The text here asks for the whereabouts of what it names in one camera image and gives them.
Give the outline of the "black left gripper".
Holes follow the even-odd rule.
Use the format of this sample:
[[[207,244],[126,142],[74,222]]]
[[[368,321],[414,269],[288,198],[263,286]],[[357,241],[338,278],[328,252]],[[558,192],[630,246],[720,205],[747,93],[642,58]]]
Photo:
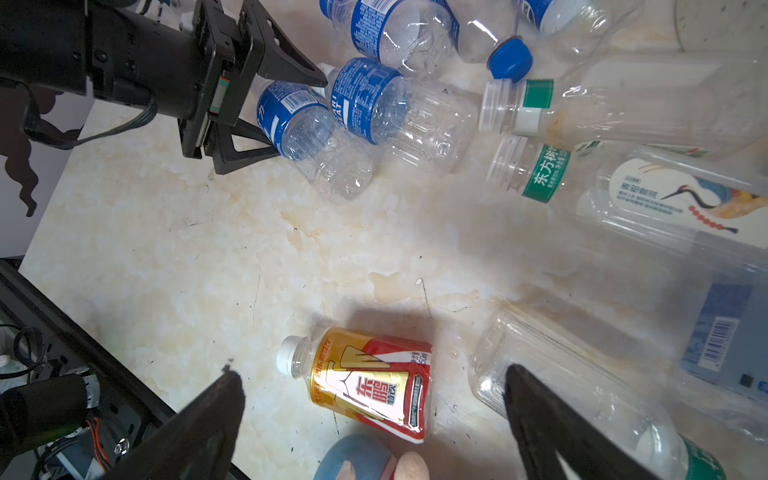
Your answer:
[[[1,4],[1,84],[26,96],[20,130],[60,150],[81,143],[44,129],[35,85],[139,109],[107,137],[174,118],[183,155],[210,156],[218,175],[279,157],[262,129],[239,117],[256,76],[328,83],[259,1],[244,1],[236,18],[218,1],[198,1],[189,33],[105,1]],[[262,147],[237,150],[234,137]]]

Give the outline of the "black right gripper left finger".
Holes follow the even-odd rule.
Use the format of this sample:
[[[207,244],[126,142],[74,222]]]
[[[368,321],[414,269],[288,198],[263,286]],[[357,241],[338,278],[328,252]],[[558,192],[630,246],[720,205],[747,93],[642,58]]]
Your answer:
[[[226,367],[217,380],[103,477],[225,479],[244,409],[241,377]]]

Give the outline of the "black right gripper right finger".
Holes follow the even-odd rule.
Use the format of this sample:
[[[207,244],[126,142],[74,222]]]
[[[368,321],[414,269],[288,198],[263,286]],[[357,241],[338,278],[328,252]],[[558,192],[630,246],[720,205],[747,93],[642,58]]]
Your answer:
[[[529,479],[653,479],[524,366],[505,374],[504,405]]]

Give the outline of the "blue cap bottle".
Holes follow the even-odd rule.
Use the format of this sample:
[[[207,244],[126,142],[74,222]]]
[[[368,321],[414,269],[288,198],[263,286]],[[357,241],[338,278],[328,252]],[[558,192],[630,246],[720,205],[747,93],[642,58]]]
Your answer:
[[[517,1],[325,0],[319,8],[360,54],[406,76],[436,78],[454,54],[494,79],[519,81],[533,66]]]
[[[306,85],[260,79],[250,92],[262,132],[324,197],[342,203],[361,195],[374,176],[375,161],[320,95]]]

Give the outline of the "red yellow label tea bottle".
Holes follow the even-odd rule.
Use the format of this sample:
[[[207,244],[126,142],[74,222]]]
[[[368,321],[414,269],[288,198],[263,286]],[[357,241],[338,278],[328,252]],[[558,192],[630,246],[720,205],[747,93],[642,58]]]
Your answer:
[[[340,327],[319,337],[286,337],[276,368],[305,382],[311,401],[422,444],[428,431],[432,345]]]

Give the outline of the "Pocari Sweat blue bottle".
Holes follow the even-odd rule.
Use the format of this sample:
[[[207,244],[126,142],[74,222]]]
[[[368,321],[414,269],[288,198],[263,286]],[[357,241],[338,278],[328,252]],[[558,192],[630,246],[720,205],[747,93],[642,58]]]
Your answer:
[[[586,58],[603,47],[641,14],[644,1],[520,1],[522,17],[543,44],[566,59]]]

